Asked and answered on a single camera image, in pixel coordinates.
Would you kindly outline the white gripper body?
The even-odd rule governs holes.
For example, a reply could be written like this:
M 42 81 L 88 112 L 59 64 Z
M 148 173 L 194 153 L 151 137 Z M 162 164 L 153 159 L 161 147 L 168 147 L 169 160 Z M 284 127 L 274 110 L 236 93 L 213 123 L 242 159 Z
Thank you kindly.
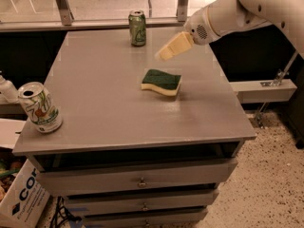
M 207 45 L 219 39 L 219 35 L 212 28 L 208 7 L 194 12 L 184 24 L 184 28 L 197 45 Z

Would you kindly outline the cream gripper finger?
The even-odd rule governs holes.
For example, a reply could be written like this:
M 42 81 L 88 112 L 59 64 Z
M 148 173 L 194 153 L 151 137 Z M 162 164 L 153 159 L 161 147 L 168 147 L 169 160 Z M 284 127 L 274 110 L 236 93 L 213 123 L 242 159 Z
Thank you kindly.
M 172 37 L 156 54 L 158 60 L 167 61 L 189 50 L 194 45 L 194 40 L 189 32 L 179 32 Z

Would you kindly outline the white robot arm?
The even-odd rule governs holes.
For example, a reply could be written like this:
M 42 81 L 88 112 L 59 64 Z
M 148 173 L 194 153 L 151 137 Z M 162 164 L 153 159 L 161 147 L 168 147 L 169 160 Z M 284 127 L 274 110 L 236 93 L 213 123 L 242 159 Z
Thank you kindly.
M 216 0 L 197 10 L 156 53 L 169 60 L 193 45 L 207 45 L 232 33 L 276 26 L 304 57 L 304 0 Z

